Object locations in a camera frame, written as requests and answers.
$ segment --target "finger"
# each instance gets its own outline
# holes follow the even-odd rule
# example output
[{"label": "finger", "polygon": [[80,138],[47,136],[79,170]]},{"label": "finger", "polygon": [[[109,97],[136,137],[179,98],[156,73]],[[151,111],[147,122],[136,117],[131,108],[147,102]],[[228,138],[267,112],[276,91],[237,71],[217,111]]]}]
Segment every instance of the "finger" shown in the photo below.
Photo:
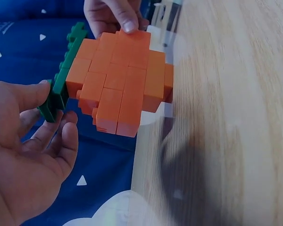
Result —
[{"label": "finger", "polygon": [[18,130],[20,138],[24,137],[30,131],[40,118],[40,115],[40,111],[37,108],[20,113],[20,128]]},{"label": "finger", "polygon": [[46,80],[34,85],[10,83],[6,83],[6,85],[16,98],[20,112],[42,105],[50,91],[50,84]]},{"label": "finger", "polygon": [[128,0],[104,0],[104,2],[126,33],[132,33],[138,29],[137,15]]},{"label": "finger", "polygon": [[24,151],[43,151],[50,143],[53,135],[56,133],[63,116],[62,111],[58,111],[55,123],[45,121],[33,136],[23,143]]},{"label": "finger", "polygon": [[145,18],[138,18],[138,24],[139,24],[139,27],[138,29],[141,30],[141,31],[146,31],[148,26],[149,26],[149,20],[145,19]]},{"label": "finger", "polygon": [[77,127],[74,123],[68,122],[62,129],[62,142],[61,148],[56,158],[60,165],[64,180],[69,176],[72,171],[79,146],[79,138]]},{"label": "finger", "polygon": [[115,33],[117,31],[117,27],[115,24],[107,24],[103,21],[87,21],[96,39],[99,38],[103,32]]},{"label": "finger", "polygon": [[44,150],[44,153],[50,155],[51,157],[55,158],[59,153],[62,145],[62,130],[66,123],[71,122],[77,124],[77,115],[75,112],[67,112],[59,125],[57,134],[53,137],[50,145],[47,149]]}]

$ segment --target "fingernail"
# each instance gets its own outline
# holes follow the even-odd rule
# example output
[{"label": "fingernail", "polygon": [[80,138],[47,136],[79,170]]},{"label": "fingernail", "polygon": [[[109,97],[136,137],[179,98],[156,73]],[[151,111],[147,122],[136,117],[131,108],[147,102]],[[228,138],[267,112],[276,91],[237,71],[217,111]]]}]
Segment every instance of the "fingernail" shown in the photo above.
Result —
[{"label": "fingernail", "polygon": [[126,33],[130,33],[132,31],[134,31],[135,29],[135,24],[132,22],[132,21],[128,21],[124,24],[124,27],[123,27],[124,31]]},{"label": "fingernail", "polygon": [[47,80],[42,80],[42,81],[40,81],[40,83],[39,83],[39,84],[46,84],[46,83],[48,83],[48,81],[47,81]]}]

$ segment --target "orange block structure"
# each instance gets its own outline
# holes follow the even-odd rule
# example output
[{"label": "orange block structure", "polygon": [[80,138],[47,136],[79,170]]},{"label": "orange block structure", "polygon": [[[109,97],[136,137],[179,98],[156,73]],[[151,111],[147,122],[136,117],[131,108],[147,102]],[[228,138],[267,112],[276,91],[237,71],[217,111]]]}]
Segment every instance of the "orange block structure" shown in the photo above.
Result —
[{"label": "orange block structure", "polygon": [[150,39],[148,32],[120,30],[83,40],[66,85],[97,131],[135,137],[142,111],[155,113],[172,101],[174,67],[149,49]]}]

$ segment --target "blue fabric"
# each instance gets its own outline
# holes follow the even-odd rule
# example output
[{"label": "blue fabric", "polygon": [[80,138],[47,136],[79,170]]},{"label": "blue fabric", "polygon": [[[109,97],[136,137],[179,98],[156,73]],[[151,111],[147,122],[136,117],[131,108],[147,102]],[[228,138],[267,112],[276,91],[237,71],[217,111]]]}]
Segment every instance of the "blue fabric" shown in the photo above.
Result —
[{"label": "blue fabric", "polygon": [[[78,21],[81,19],[0,23],[0,80],[30,84],[53,79],[67,51],[66,36]],[[67,108],[74,110],[79,119],[75,168],[62,185],[55,203],[27,221],[26,226],[61,226],[71,219],[92,217],[110,197],[130,189],[136,139],[97,132],[92,118],[81,113],[75,100],[70,100]],[[29,136],[41,123],[37,123]],[[76,186],[82,175],[87,185]]]}]

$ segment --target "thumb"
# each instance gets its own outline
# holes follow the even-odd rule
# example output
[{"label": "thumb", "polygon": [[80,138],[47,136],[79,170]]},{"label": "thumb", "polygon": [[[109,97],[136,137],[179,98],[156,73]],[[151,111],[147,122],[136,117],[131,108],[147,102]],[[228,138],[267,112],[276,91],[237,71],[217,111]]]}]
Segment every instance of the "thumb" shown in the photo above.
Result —
[{"label": "thumb", "polygon": [[50,92],[50,84],[46,80],[33,85],[8,84],[8,86],[18,102],[20,112],[41,106]]},{"label": "thumb", "polygon": [[104,0],[126,33],[138,29],[138,19],[128,0]]}]

